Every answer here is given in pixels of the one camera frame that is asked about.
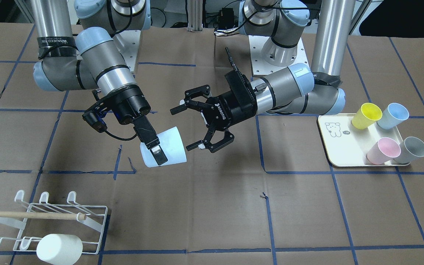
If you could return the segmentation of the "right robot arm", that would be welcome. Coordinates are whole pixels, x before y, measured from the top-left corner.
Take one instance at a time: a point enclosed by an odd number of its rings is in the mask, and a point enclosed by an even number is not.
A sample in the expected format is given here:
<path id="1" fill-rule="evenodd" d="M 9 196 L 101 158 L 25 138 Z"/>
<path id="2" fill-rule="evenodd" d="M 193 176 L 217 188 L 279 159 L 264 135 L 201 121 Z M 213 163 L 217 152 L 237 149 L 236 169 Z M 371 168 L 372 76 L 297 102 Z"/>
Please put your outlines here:
<path id="1" fill-rule="evenodd" d="M 31 5 L 39 45 L 36 84 L 46 91 L 91 89 L 96 102 L 85 110 L 84 121 L 107 133 L 103 118 L 112 111 L 119 124 L 133 124 L 156 164 L 165 164 L 167 156 L 146 117 L 150 104 L 114 42 L 124 31 L 150 28 L 150 2 L 76 0 L 75 12 L 84 27 L 77 37 L 65 0 L 32 0 Z"/>

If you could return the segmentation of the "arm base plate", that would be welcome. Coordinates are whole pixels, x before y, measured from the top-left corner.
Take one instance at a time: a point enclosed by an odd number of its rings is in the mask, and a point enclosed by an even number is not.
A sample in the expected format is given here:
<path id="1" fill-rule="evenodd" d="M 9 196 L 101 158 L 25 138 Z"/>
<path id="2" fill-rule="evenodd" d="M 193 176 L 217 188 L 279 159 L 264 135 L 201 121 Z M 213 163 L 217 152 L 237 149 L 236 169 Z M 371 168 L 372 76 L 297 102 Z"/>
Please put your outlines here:
<path id="1" fill-rule="evenodd" d="M 303 63 L 309 67 L 302 39 L 292 48 L 279 47 L 270 37 L 249 35 L 253 77 L 264 77 L 284 67 Z"/>
<path id="2" fill-rule="evenodd" d="M 137 67 L 137 55 L 140 45 L 140 30 L 128 30 L 121 32 L 113 37 L 120 54 L 125 60 L 125 64 L 129 67 L 132 74 L 135 73 Z"/>

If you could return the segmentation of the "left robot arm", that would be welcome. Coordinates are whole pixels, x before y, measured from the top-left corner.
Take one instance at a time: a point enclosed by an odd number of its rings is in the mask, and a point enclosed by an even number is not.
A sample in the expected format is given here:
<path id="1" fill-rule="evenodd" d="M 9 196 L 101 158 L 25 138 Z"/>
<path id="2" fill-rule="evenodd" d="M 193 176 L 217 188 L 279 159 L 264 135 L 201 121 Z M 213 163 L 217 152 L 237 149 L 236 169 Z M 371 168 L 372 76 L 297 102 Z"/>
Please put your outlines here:
<path id="1" fill-rule="evenodd" d="M 244 0 L 240 3 L 237 31 L 243 35 L 267 37 L 261 52 L 265 61 L 280 67 L 249 81 L 227 56 L 232 70 L 225 74 L 229 90 L 210 95 L 208 85 L 185 91 L 178 114 L 198 111 L 207 127 L 203 139 L 186 149 L 217 152 L 234 141 L 230 127 L 258 114 L 334 115 L 345 107 L 345 92 L 340 88 L 340 70 L 347 45 L 355 1 L 323 0 L 310 65 L 296 63 L 298 42 L 311 20 L 310 8 L 299 0 Z"/>

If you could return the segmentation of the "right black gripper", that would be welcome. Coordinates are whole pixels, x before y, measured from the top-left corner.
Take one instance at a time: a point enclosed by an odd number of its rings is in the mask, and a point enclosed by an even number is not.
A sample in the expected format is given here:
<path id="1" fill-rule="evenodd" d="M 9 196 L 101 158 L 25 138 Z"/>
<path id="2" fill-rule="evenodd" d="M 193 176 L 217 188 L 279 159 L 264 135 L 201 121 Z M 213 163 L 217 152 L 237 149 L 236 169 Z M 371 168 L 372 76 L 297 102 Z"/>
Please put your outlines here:
<path id="1" fill-rule="evenodd" d="M 160 139 L 146 117 L 151 106 L 138 85 L 130 84 L 112 91 L 96 102 L 93 107 L 96 114 L 113 111 L 119 124 L 132 123 L 135 133 L 150 150 L 156 163 L 162 165 L 168 161 L 160 147 Z"/>

